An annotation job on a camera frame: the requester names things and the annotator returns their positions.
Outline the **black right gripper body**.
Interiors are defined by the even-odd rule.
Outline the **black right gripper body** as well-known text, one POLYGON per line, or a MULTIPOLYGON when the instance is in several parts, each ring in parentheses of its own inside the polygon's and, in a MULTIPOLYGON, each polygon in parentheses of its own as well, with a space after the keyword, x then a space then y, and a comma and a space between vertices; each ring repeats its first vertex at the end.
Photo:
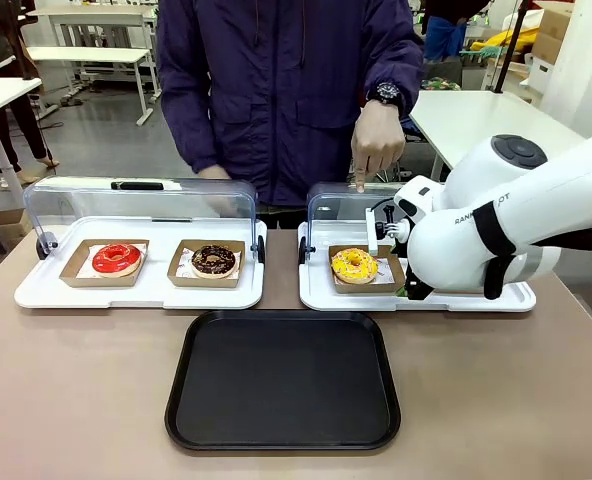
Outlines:
POLYGON ((409 300, 425 300, 434 288, 420 280, 414 272, 405 274, 405 291, 409 300))

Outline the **person's left hand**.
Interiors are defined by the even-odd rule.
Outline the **person's left hand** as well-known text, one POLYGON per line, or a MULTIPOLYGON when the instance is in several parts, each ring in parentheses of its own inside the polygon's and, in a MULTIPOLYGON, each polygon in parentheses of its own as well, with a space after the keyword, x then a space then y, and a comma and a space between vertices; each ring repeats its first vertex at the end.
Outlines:
POLYGON ((368 177, 399 160, 404 147, 405 135, 397 107, 369 100, 355 123, 351 140, 357 191, 363 193, 368 177))

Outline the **person's right hand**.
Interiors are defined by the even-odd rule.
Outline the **person's right hand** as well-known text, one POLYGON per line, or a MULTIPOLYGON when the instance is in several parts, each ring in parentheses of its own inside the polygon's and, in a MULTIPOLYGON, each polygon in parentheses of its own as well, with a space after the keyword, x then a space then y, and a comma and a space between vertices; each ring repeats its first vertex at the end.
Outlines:
POLYGON ((198 177, 210 185, 207 204, 222 218, 236 217, 237 207, 229 195, 233 181, 226 170, 220 165, 212 165, 199 171, 198 177))

